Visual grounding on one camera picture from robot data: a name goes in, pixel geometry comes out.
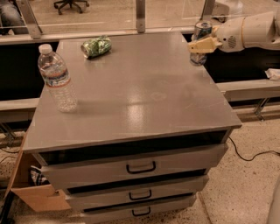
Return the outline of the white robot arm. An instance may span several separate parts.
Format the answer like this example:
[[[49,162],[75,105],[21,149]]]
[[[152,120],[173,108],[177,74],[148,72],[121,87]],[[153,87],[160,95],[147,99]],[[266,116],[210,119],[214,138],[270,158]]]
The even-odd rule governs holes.
[[[188,49],[191,53],[213,53],[216,49],[233,53],[252,47],[279,50],[279,26],[279,11],[233,18],[215,25],[211,33],[203,38],[192,38]]]

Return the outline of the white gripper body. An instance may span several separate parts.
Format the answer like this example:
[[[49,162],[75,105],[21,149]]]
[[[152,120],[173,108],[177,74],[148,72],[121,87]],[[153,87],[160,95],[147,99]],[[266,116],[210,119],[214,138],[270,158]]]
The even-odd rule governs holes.
[[[216,37],[221,42],[220,50],[225,53],[233,53],[244,49],[242,43],[243,21],[244,17],[238,17],[219,26]]]

